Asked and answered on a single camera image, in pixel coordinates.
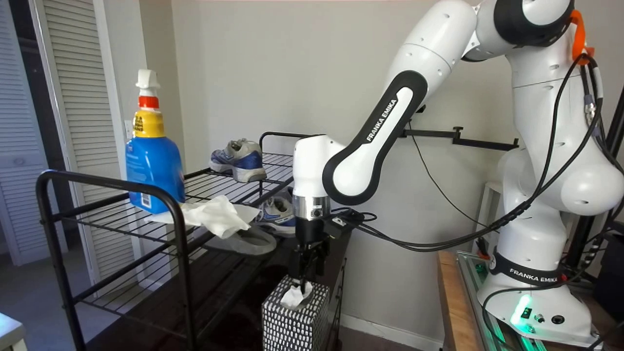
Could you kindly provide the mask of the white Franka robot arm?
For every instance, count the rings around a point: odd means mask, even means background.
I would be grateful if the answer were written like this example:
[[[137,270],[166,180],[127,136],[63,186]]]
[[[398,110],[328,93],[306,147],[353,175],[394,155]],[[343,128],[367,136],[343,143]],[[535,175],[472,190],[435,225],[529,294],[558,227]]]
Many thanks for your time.
[[[576,0],[435,0],[398,48],[382,93],[345,143],[295,145],[297,251],[328,245],[330,204],[359,204],[382,161],[459,62],[505,58],[511,102],[488,128],[519,143],[499,157],[499,218],[480,305],[523,336],[595,346],[591,311],[564,282],[568,214],[605,214],[622,200],[622,171],[599,136],[599,75]]]

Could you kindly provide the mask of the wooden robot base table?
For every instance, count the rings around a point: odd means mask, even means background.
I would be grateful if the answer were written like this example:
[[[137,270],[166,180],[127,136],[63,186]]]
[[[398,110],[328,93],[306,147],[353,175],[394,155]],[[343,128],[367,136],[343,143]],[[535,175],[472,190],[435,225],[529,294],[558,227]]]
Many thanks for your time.
[[[443,351],[624,351],[622,323],[570,288],[480,294],[486,262],[441,251]]]

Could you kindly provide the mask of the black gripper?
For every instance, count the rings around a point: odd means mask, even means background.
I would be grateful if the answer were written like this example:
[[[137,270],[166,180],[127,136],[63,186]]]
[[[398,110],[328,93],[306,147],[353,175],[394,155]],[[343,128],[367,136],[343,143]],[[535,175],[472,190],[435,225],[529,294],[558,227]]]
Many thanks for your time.
[[[330,233],[326,218],[299,218],[295,229],[295,251],[291,255],[293,286],[304,288],[304,280],[326,282],[324,262],[330,253]]]

